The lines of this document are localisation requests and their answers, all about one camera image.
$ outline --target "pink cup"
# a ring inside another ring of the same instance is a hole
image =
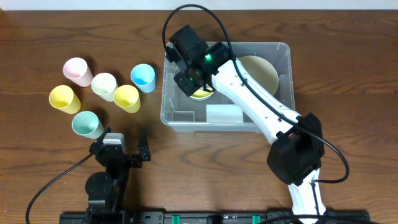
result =
[[[82,87],[89,86],[93,81],[93,74],[91,74],[87,62],[82,58],[69,59],[63,66],[63,74]]]

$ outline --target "green strip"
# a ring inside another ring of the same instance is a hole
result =
[[[258,224],[261,222],[261,217],[259,215],[253,215],[252,224]]]
[[[172,215],[172,224],[180,224],[180,216]]]

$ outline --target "wooden tabletop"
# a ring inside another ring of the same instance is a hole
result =
[[[24,223],[42,186],[88,155],[92,140],[76,135],[72,114],[52,108],[57,85],[74,89],[81,111],[94,111],[136,150],[148,129],[152,161],[131,171],[126,208],[167,211],[290,208],[288,188],[266,164],[262,134],[176,133],[160,120],[168,11],[5,11],[0,15],[0,223]],[[292,52],[296,109],[314,113],[323,135],[346,156],[342,184],[321,184],[327,207],[367,210],[373,221],[398,222],[398,14],[395,11],[218,11],[232,41],[285,42]],[[190,24],[205,40],[224,40],[202,11],[178,13],[167,38]],[[94,74],[110,72],[131,84],[139,63],[156,69],[156,90],[141,94],[128,114],[79,88],[63,64],[83,57]],[[329,149],[321,177],[344,167]],[[85,182],[104,168],[89,159],[49,187],[31,211],[32,223],[58,223],[65,210],[87,208]]]

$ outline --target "plastic cup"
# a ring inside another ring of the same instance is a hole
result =
[[[81,103],[73,90],[66,85],[55,87],[49,97],[51,106],[68,114],[74,114],[80,110]]]
[[[113,93],[118,88],[116,79],[109,73],[100,73],[96,75],[91,82],[93,91],[104,100],[113,102]]]
[[[113,95],[116,105],[120,106],[128,113],[135,113],[141,107],[138,90],[131,85],[123,85],[119,87]]]
[[[104,132],[100,119],[91,111],[76,114],[72,121],[72,129],[76,134],[91,139],[98,138]]]
[[[63,66],[63,74],[82,87],[89,86],[93,81],[93,74],[91,74],[87,62],[82,58],[69,59]]]
[[[150,65],[139,64],[135,66],[130,73],[132,82],[144,93],[150,93],[155,90],[155,70]]]

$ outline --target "black metal base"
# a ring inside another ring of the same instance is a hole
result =
[[[258,224],[271,218],[291,216],[288,210],[274,210],[254,213],[163,213],[141,212],[134,214],[130,210],[105,213],[68,213],[60,215],[59,224]],[[370,221],[365,211],[333,211],[327,210],[325,215]],[[297,220],[283,220],[274,224],[301,223]],[[342,224],[338,220],[325,220],[323,224]]]

